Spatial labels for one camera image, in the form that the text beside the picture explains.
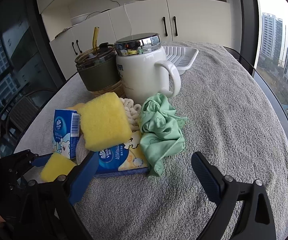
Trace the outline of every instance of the screw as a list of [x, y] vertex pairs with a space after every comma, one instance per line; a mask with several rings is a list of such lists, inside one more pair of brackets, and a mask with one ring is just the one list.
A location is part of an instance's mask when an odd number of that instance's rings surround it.
[[32, 186], [35, 185], [35, 183], [36, 183], [36, 180], [35, 180], [35, 179], [31, 179], [31, 180], [28, 182], [28, 185], [29, 185], [30, 187], [32, 187]]
[[230, 175], [226, 175], [224, 178], [225, 178], [225, 180], [228, 181], [228, 182], [232, 182], [232, 181], [234, 180], [233, 177], [230, 176]]
[[65, 179], [66, 179], [66, 176], [65, 176], [65, 175], [59, 175], [59, 176], [57, 177], [57, 180], [58, 180], [58, 181], [65, 181]]
[[255, 180], [255, 183], [256, 183], [258, 186], [263, 185], [263, 182], [262, 182], [260, 179]]

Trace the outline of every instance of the blue tissue package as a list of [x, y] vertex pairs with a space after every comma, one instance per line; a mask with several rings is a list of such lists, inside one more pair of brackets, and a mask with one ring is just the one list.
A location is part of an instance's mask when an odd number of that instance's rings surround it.
[[75, 110], [55, 110], [53, 152], [69, 159], [76, 157], [76, 145], [80, 138], [80, 117]]
[[144, 173], [149, 170], [148, 162], [140, 149], [140, 131], [132, 133], [128, 142], [95, 154], [99, 155], [99, 167], [94, 177], [115, 177]]

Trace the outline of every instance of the black device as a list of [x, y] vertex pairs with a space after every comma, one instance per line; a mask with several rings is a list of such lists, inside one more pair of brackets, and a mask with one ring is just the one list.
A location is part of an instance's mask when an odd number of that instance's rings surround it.
[[[33, 166], [44, 166], [51, 155], [25, 150], [0, 158], [0, 215], [11, 225], [10, 238], [91, 240], [73, 205], [81, 200], [99, 157], [90, 152], [67, 176], [53, 182], [27, 182], [23, 175]], [[231, 239], [276, 239], [271, 206], [260, 180], [248, 184], [223, 176], [200, 152], [192, 155], [191, 164], [208, 199], [217, 205], [198, 240], [220, 240], [237, 201], [244, 204]]]

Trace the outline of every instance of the white plastic tray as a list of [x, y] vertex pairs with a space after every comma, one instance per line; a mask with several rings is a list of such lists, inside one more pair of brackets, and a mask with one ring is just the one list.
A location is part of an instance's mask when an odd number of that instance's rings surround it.
[[192, 66], [198, 54], [198, 49], [194, 48], [172, 46], [163, 47], [166, 52], [166, 59], [176, 66], [180, 75]]

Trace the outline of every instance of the gray tablecloth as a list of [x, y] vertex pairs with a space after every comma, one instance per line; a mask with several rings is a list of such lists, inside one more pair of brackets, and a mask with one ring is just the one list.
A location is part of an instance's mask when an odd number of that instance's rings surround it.
[[[252, 183], [261, 179], [271, 202], [277, 239], [288, 234], [288, 142], [266, 96], [244, 68], [218, 45], [169, 42], [199, 49], [182, 76], [180, 93], [170, 100], [179, 116], [186, 149], [164, 160], [162, 177], [143, 174], [94, 179], [75, 208], [94, 239], [196, 239], [215, 210], [191, 169], [201, 151], [223, 174]], [[54, 110], [87, 102], [79, 75], [49, 101], [16, 151], [52, 151]], [[37, 178], [32, 169], [27, 179]], [[228, 239], [238, 210], [224, 234]]]

